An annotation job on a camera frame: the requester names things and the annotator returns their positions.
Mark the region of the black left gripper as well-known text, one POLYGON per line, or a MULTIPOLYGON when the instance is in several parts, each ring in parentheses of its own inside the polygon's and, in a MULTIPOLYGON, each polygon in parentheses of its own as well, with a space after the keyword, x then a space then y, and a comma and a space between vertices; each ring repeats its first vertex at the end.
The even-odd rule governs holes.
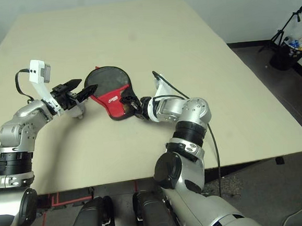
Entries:
MULTIPOLYGON (((60 84, 52 88, 51 95, 63 110, 70 110, 76 106, 77 102, 75 102, 68 93, 77 88, 81 82, 82 79, 71 79, 65 84, 60 84)), ((75 100, 79 103, 83 102, 95 93, 97 87, 98 85, 84 87, 79 93, 75 94, 75 100)))

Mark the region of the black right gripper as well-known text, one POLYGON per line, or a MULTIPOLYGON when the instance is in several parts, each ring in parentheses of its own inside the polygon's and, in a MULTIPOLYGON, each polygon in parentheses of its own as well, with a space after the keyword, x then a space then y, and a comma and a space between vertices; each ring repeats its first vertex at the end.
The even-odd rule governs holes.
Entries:
POLYGON ((136 118, 146 121, 150 119, 148 114, 149 97, 142 97, 138 100, 137 96, 132 91, 124 91, 121 93, 119 101, 122 104, 125 104, 125 114, 128 117, 135 116, 136 118))

